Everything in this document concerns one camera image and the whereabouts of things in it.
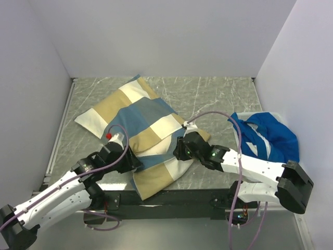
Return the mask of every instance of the striped cloth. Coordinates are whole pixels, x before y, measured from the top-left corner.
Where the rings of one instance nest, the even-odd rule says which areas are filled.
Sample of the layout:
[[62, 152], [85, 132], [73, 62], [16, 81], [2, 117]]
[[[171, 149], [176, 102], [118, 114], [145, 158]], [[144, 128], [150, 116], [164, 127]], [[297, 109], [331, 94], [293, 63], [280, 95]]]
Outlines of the striped cloth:
[[[131, 180], [142, 200], [177, 180], [192, 164], [192, 160], [178, 161], [172, 154], [177, 137], [185, 133], [184, 121], [140, 76], [75, 119], [104, 143], [110, 126], [125, 127], [130, 147], [143, 163]], [[119, 127], [111, 129], [111, 134], [118, 132], [123, 133]], [[206, 132], [198, 132], [209, 139]]]

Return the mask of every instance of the white basket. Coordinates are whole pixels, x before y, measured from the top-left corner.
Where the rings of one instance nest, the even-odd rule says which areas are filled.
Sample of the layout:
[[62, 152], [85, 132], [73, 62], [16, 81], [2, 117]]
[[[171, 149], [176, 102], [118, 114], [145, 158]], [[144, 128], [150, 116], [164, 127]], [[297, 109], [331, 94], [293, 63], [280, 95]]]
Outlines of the white basket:
[[[246, 121], [250, 116], [257, 114], [257, 113], [264, 113], [264, 112], [242, 112], [242, 113], [237, 113], [238, 119], [244, 120]], [[275, 113], [275, 112], [269, 112], [271, 113], [271, 115], [278, 121], [281, 122], [282, 124], [286, 125], [286, 123], [284, 122], [284, 120], [282, 119], [281, 115], [279, 113]], [[236, 138], [236, 144], [238, 147], [238, 135], [236, 130], [234, 129], [234, 135]]]

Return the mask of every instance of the blue towel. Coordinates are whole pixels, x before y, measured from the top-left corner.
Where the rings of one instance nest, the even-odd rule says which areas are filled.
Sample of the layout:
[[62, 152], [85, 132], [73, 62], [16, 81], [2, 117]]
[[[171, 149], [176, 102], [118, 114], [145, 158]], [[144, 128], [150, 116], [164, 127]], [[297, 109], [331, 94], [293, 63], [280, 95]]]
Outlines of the blue towel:
[[287, 163], [288, 160], [299, 162], [296, 135], [269, 112], [256, 113], [246, 121], [238, 119], [236, 113], [231, 117], [236, 120], [241, 130], [243, 154], [275, 163]]

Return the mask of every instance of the towel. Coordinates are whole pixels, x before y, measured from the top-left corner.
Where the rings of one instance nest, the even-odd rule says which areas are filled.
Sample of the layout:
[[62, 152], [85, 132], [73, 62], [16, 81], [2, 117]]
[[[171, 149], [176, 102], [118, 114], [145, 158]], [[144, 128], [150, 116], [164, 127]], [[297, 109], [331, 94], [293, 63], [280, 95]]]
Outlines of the towel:
[[[184, 121], [139, 75], [75, 119], [104, 143], [112, 125], [126, 129], [130, 147], [143, 163], [131, 179], [142, 200], [173, 183], [193, 163], [178, 161], [172, 154], [177, 137], [185, 133]], [[119, 127], [111, 129], [111, 134], [118, 132], [123, 133]], [[198, 132], [209, 139], [206, 132]]]
[[241, 130], [243, 154], [276, 163], [287, 163], [288, 160], [299, 162], [296, 135], [271, 113], [259, 112], [246, 121], [238, 119], [236, 113], [231, 117], [236, 120]]

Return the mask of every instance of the gray marble surface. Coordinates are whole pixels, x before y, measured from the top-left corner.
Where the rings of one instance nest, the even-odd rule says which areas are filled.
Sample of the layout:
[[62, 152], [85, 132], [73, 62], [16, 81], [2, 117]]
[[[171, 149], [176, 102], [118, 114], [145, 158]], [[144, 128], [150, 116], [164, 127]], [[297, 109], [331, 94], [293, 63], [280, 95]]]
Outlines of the gray marble surface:
[[[73, 120], [122, 86], [128, 78], [80, 78], [75, 83], [68, 113], [63, 124], [58, 153], [50, 184], [68, 171], [79, 159], [100, 150], [100, 140]], [[179, 115], [188, 119], [208, 110], [233, 112], [261, 111], [251, 78], [224, 77], [145, 77], [147, 83]], [[211, 144], [236, 149], [232, 124], [221, 115], [199, 118], [198, 127], [212, 135]], [[112, 172], [104, 176], [100, 185], [105, 190], [132, 190], [131, 173]], [[167, 190], [229, 188], [238, 175], [211, 171], [195, 162], [188, 171]]]

